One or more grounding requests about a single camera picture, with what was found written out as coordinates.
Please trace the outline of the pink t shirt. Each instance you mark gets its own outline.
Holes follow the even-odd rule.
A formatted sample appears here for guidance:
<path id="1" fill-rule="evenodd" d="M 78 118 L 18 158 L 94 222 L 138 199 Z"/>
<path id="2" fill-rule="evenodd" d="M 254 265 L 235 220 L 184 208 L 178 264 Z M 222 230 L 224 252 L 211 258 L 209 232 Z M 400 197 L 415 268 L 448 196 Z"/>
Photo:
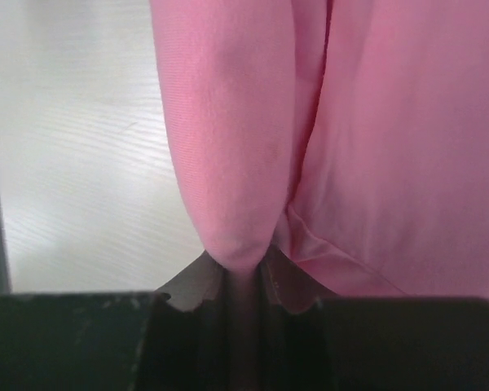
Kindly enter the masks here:
<path id="1" fill-rule="evenodd" d="M 336 293 L 489 297 L 489 1 L 154 1 L 207 252 Z"/>

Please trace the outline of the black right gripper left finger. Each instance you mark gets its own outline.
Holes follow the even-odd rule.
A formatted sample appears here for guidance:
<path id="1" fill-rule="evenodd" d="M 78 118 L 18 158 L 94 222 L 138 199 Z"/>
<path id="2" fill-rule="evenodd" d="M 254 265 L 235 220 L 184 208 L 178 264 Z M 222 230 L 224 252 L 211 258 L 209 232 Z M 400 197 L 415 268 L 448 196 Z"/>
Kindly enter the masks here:
<path id="1" fill-rule="evenodd" d="M 0 390 L 224 390 L 225 272 L 151 292 L 0 294 Z"/>

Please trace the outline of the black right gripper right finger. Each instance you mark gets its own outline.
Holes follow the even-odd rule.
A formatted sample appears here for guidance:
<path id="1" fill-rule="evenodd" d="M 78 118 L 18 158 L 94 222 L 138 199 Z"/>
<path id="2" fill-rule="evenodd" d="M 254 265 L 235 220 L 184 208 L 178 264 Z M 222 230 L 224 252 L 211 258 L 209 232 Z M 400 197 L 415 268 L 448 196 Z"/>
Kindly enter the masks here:
<path id="1" fill-rule="evenodd" d="M 489 301 L 341 297 L 277 248 L 259 270 L 265 390 L 489 390 Z"/>

